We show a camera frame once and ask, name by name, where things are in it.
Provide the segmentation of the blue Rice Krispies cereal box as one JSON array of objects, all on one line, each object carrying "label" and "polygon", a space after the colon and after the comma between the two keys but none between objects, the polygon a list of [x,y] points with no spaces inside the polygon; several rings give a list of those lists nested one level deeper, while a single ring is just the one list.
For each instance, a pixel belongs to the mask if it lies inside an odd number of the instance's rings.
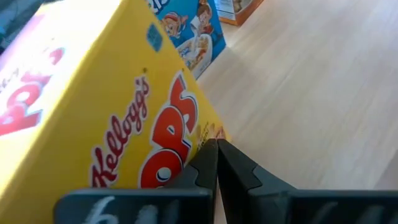
[{"label": "blue Rice Krispies cereal box", "polygon": [[197,79],[226,47],[215,0],[145,0]]}]

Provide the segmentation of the yellow Corn Pops cereal box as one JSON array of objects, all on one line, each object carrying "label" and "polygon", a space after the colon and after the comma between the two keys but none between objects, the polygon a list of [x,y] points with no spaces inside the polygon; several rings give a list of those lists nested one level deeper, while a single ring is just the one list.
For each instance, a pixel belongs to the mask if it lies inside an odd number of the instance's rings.
[{"label": "yellow Corn Pops cereal box", "polygon": [[145,0],[42,4],[0,56],[0,224],[164,186],[209,138],[230,135]]}]

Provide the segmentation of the orange Mini-Wheats cereal box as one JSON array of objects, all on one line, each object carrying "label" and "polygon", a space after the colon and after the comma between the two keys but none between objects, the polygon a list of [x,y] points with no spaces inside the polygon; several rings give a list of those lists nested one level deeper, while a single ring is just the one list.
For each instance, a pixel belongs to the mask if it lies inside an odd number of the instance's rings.
[{"label": "orange Mini-Wheats cereal box", "polygon": [[215,0],[219,20],[241,26],[264,0]]}]

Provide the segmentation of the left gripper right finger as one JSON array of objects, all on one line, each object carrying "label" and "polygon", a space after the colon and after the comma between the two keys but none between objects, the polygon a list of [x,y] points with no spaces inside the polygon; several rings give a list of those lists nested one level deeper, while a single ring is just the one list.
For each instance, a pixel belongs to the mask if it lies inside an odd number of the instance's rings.
[{"label": "left gripper right finger", "polygon": [[224,139],[218,181],[227,224],[398,224],[398,190],[303,190]]}]

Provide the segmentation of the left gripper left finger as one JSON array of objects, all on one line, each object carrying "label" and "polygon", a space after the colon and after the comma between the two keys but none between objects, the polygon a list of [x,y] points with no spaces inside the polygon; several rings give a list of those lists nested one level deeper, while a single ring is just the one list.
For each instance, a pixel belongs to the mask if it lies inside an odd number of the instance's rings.
[{"label": "left gripper left finger", "polygon": [[157,189],[81,189],[57,201],[54,224],[213,224],[218,144],[209,139]]}]

